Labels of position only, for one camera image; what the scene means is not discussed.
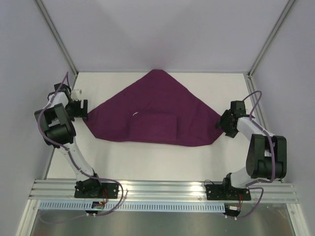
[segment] purple cable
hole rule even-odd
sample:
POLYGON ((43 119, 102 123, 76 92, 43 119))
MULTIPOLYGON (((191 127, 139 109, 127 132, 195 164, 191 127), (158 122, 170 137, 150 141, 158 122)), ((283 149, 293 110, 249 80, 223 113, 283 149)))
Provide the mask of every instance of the purple cable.
POLYGON ((260 194, 260 197, 256 203, 256 205, 250 210, 250 212, 248 212, 246 215, 243 215, 243 216, 239 216, 239 217, 236 217, 237 219, 245 219, 247 218, 248 216, 250 216, 258 207, 261 199, 262 199, 262 196, 264 194, 264 189, 262 187, 250 187, 251 185, 255 184, 255 183, 259 183, 259 182, 262 182, 262 183, 272 183, 274 180, 275 180, 275 175, 276 175, 276 160, 275 160, 275 152, 274 152, 274 148, 273 148, 273 145, 272 145, 272 140, 271 140, 271 137, 270 135, 268 134, 268 132, 263 128, 261 127, 256 121, 254 121, 252 119, 252 114, 254 112, 254 110, 256 109, 261 97, 262 97, 262 92, 261 91, 255 91, 255 92, 252 92, 251 94, 249 94, 248 96, 246 96, 243 101, 245 101, 247 98, 251 97, 252 95, 256 94, 256 93, 259 93, 259 98, 257 99, 256 103, 254 104, 251 112, 250 112, 250 121, 257 127, 259 128, 266 136, 267 136, 267 139, 268 139, 268 142, 269 142, 269 145, 270 145, 270 151, 271 151, 271 162, 272 162, 272 172, 271 172, 271 179, 270 180, 264 180, 264 179, 256 179, 252 182, 249 182, 246 184, 246 187, 249 189, 249 190, 254 190, 254 189, 260 189, 261 190, 261 194, 260 194))
POLYGON ((68 87, 70 87, 68 75, 67 75, 67 84, 68 84, 68 87))
MULTIPOLYGON (((60 91, 62 85, 64 84, 64 82, 65 82, 66 80, 68 81, 68 72, 65 74, 64 79, 62 80, 62 82, 60 83, 59 87, 57 88, 57 90, 55 91, 54 95, 52 96, 51 101, 50 101, 50 102, 44 107, 44 109, 42 109, 41 112, 39 113, 38 120, 37 120, 37 127, 38 127, 38 130, 39 130, 40 134, 43 136, 43 138, 44 138, 45 140, 49 141, 50 143, 52 143, 52 144, 54 144, 54 145, 56 145, 56 146, 60 146, 61 148, 64 148, 64 149, 67 151, 67 153, 68 153, 68 155, 69 155, 69 157, 70 157, 70 160, 71 160, 72 164, 74 165, 74 167, 75 167, 81 174, 83 174, 83 175, 85 175, 86 177, 91 178, 91 179, 96 179, 96 180, 99 180, 99 181, 110 181, 110 182, 114 182, 114 183, 116 183, 116 184, 119 185, 119 187, 122 189, 122 195, 121 195, 121 198, 120 198, 120 200, 118 201, 118 203, 117 203, 112 209, 110 209, 109 211, 104 212, 104 213, 101 213, 101 214, 97 214, 96 216, 108 215, 108 214, 112 213, 112 212, 120 205, 120 203, 122 202, 122 200, 123 200, 123 198, 124 198, 124 188, 123 188, 123 186, 122 186, 118 181, 116 181, 116 180, 114 180, 114 179, 94 177, 94 176, 88 175, 87 173, 83 172, 83 171, 77 166, 77 164, 74 162, 73 157, 72 157, 72 155, 71 155, 69 149, 68 149, 66 146, 64 146, 64 145, 62 145, 62 144, 60 144, 60 143, 57 143, 57 142, 51 140, 50 138, 48 138, 48 137, 46 136, 46 134, 44 133, 44 131, 42 130, 41 126, 40 126, 40 121, 41 121, 41 118, 42 118, 44 112, 52 105, 52 102, 54 101, 54 99, 55 99, 57 93, 60 91)), ((76 216, 76 217, 71 218, 71 219, 68 219, 68 220, 66 220, 66 221, 52 222, 52 223, 50 223, 50 224, 61 224, 61 223, 64 223, 64 222, 67 222, 67 221, 70 221, 70 220, 78 219, 78 218, 80 218, 80 217, 82 217, 82 216, 85 216, 85 215, 76 216)))

